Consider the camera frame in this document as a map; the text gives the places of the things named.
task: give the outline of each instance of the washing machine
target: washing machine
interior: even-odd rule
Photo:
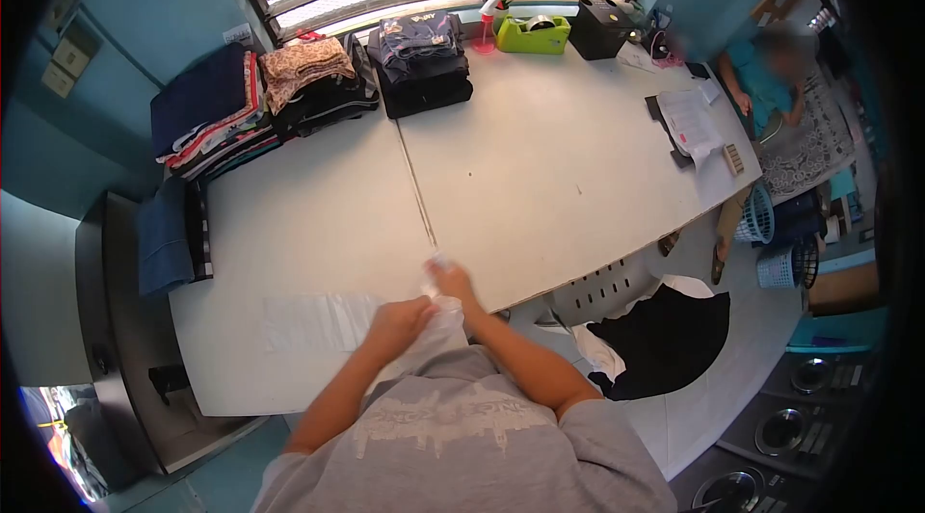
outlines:
[[[758,393],[716,444],[782,473],[818,479],[845,437],[854,408]]]
[[[713,503],[710,513],[798,513],[805,511],[814,483],[710,447],[668,483],[678,510]]]
[[[761,391],[813,403],[857,403],[870,382],[873,356],[784,353]]]

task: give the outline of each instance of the gray t-shirt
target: gray t-shirt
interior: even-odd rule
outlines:
[[[353,426],[271,462],[255,513],[677,511],[620,407],[555,414],[478,345],[376,386]]]

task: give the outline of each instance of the spray bottle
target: spray bottle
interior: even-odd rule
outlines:
[[[492,29],[492,23],[495,21],[498,1],[500,0],[487,0],[485,5],[478,10],[482,14],[482,24],[477,37],[472,40],[472,47],[479,53],[492,53],[495,50],[495,32]]]

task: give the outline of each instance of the person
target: person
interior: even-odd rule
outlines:
[[[488,314],[462,268],[427,269],[462,301],[481,345],[439,354],[364,399],[436,312],[428,297],[380,307],[266,467],[253,512],[677,510],[619,405]]]
[[[754,39],[736,41],[720,54],[717,61],[720,78],[725,84],[735,111],[751,131],[752,146],[760,157],[759,145],[768,126],[781,124],[796,127],[805,109],[804,83],[808,52],[803,43],[813,39],[793,33],[789,26],[773,26]],[[733,234],[745,208],[752,186],[747,185],[723,203],[716,226],[711,282],[719,285],[723,267],[732,247]],[[668,256],[681,230],[659,240],[659,251]]]

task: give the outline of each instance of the blue shirt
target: blue shirt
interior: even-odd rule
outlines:
[[[755,136],[760,136],[764,131],[764,126],[768,125],[771,112],[775,109],[781,112],[792,110],[793,99],[790,97],[790,89],[771,73],[751,41],[743,40],[730,44],[726,48],[726,53],[732,61],[739,88],[746,92],[752,100],[752,110],[755,114]],[[742,115],[742,110],[735,103],[733,107],[745,123],[746,119]]]

